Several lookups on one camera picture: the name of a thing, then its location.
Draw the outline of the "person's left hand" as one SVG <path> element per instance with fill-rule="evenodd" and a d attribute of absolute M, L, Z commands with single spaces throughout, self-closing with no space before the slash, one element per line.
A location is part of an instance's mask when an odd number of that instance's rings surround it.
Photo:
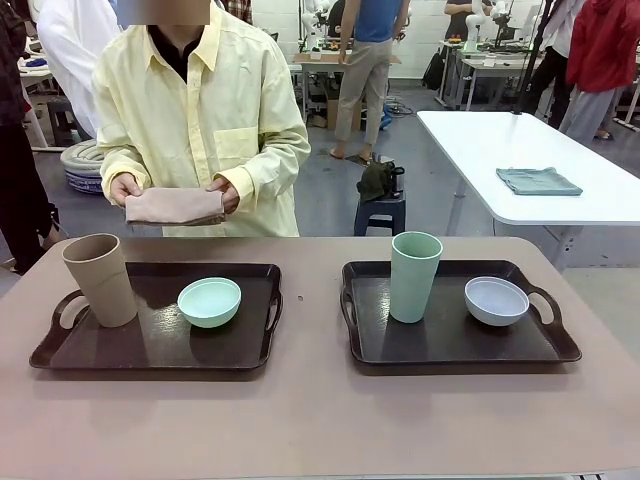
<path fill-rule="evenodd" d="M 232 214 L 238 207 L 240 196 L 232 183 L 223 176 L 216 177 L 206 188 L 208 192 L 220 192 L 222 206 L 226 214 Z"/>

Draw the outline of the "person's right hand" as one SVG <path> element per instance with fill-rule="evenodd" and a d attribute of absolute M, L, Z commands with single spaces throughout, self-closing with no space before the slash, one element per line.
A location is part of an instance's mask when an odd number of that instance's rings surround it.
<path fill-rule="evenodd" d="M 142 194 L 144 183 L 131 173 L 116 175 L 109 186 L 109 197 L 113 205 L 125 207 L 129 196 L 138 197 Z"/>

